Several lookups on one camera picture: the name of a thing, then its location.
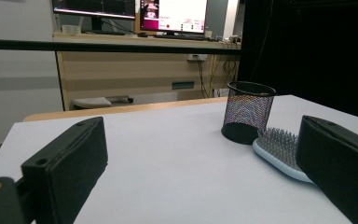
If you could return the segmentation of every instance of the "cable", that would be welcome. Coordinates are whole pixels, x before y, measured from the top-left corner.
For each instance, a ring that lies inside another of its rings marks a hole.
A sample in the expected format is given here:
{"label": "cable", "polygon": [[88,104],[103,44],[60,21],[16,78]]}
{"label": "cable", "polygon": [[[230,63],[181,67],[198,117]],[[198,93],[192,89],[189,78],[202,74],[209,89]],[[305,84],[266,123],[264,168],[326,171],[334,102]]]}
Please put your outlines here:
{"label": "cable", "polygon": [[127,32],[130,32],[130,33],[136,34],[136,33],[133,32],[132,30],[129,30],[129,29],[127,29],[126,27],[122,26],[120,23],[118,23],[118,22],[116,22],[116,21],[114,21],[114,20],[112,20],[112,19],[109,19],[109,20],[112,21],[112,22],[114,22],[116,25],[120,26],[121,28],[123,28],[123,29],[121,29],[122,31],[127,31]]}
{"label": "cable", "polygon": [[227,60],[225,61],[225,63],[223,64],[223,71],[227,72],[227,73],[231,73],[232,71],[235,71],[235,68],[237,67],[236,62],[234,62],[233,60]]}
{"label": "cable", "polygon": [[194,55],[193,57],[195,57],[197,59],[197,63],[199,64],[202,96],[203,96],[203,98],[209,98],[208,92],[206,91],[205,85],[203,83],[201,58],[199,55]]}
{"label": "cable", "polygon": [[216,68],[217,67],[215,67],[215,69],[213,70],[213,68],[214,68],[214,61],[215,61],[215,55],[213,55],[213,58],[212,58],[212,65],[211,65],[211,67],[212,67],[212,70],[211,70],[211,75],[210,75],[210,79],[209,79],[209,89],[208,89],[208,92],[211,92],[212,91],[212,93],[214,93],[214,89],[213,89],[213,79],[214,79],[214,71],[216,70]]}
{"label": "cable", "polygon": [[122,29],[122,28],[116,27],[115,25],[112,25],[111,23],[109,23],[109,22],[107,22],[107,21],[104,21],[104,20],[102,20],[102,19],[98,19],[98,20],[100,20],[101,22],[106,23],[106,24],[108,24],[108,25],[110,25],[110,26],[113,26],[113,27],[117,28],[118,30],[126,31],[126,32],[131,32],[131,33],[133,33],[133,34],[136,34],[135,32],[133,32],[133,31],[131,31],[131,30],[129,30],[129,29]]}
{"label": "cable", "polygon": [[217,68],[219,67],[219,64],[222,62],[222,55],[220,54],[219,55],[219,60],[217,61],[217,65],[214,66],[214,62],[216,61],[215,59],[215,55],[213,56],[213,63],[212,63],[212,73],[211,73],[211,80],[210,80],[210,83],[209,83],[209,91],[211,91],[211,88],[212,88],[212,92],[214,92],[214,88],[213,88],[213,79],[214,79],[214,74],[217,70]]}

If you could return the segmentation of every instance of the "wooden desk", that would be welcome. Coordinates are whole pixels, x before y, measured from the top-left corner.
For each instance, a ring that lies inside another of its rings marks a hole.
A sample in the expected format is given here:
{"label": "wooden desk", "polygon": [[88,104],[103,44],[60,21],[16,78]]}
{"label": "wooden desk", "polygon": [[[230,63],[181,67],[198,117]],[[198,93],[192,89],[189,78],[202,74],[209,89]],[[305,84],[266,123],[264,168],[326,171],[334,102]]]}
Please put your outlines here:
{"label": "wooden desk", "polygon": [[[66,35],[54,33],[53,41],[67,43],[97,43],[126,46],[240,49],[236,44],[157,39],[136,35]],[[239,56],[209,55],[202,62],[202,82],[209,95],[213,89],[225,89],[237,74]],[[201,74],[197,62],[189,62],[184,53],[125,53],[125,52],[76,52],[57,51],[61,80],[62,99],[65,110],[71,101],[79,98],[108,97],[159,92],[192,91],[201,97]],[[224,66],[230,66],[226,72]],[[174,85],[193,83],[176,88]]]}
{"label": "wooden desk", "polygon": [[[274,169],[251,146],[227,140],[220,132],[224,98],[183,103],[29,117],[44,120],[13,125],[0,148],[0,176],[19,180],[21,164],[40,148],[75,123],[102,116],[109,162],[76,224],[350,223],[316,186]],[[274,98],[268,126],[298,133],[303,115],[358,133],[357,117],[293,95]]]}
{"label": "wooden desk", "polygon": [[55,113],[34,114],[26,117],[23,121],[37,121],[37,120],[45,120],[45,119],[68,119],[68,118],[85,117],[85,116],[100,116],[100,115],[107,115],[107,114],[171,108],[171,107],[184,106],[184,105],[222,103],[226,101],[227,101],[227,97],[218,97],[218,98],[210,98],[210,99],[175,101],[175,102],[156,103],[156,104],[147,104],[147,105],[125,105],[125,106],[115,106],[115,107],[97,108],[97,109],[71,110],[71,111],[63,111],[63,112],[55,112]]}

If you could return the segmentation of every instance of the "white hair brush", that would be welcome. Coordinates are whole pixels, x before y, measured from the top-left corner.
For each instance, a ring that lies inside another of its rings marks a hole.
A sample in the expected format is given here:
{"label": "white hair brush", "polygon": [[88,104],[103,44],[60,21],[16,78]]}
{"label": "white hair brush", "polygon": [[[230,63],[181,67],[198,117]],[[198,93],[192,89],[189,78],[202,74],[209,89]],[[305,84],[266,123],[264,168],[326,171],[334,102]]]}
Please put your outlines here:
{"label": "white hair brush", "polygon": [[255,152],[276,168],[297,180],[313,183],[296,164],[297,135],[277,128],[258,130]]}

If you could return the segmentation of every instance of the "black mesh pen holder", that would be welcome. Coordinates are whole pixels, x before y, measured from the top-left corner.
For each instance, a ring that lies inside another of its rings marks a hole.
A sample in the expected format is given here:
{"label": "black mesh pen holder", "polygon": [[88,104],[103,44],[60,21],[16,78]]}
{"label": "black mesh pen holder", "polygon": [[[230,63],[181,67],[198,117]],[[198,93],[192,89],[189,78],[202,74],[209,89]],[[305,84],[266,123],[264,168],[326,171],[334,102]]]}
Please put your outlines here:
{"label": "black mesh pen holder", "polygon": [[276,91],[271,87],[244,81],[227,84],[229,88],[222,135],[240,144],[251,145],[257,130],[269,121]]}

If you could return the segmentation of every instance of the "computer screen display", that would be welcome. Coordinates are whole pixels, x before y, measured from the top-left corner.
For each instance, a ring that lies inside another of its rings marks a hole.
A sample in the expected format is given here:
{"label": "computer screen display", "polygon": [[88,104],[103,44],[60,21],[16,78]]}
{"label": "computer screen display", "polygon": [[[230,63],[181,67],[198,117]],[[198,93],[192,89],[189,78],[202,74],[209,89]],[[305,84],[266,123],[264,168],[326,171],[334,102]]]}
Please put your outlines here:
{"label": "computer screen display", "polygon": [[140,29],[203,35],[208,0],[141,0]]}
{"label": "computer screen display", "polygon": [[135,0],[52,0],[53,13],[135,20]]}

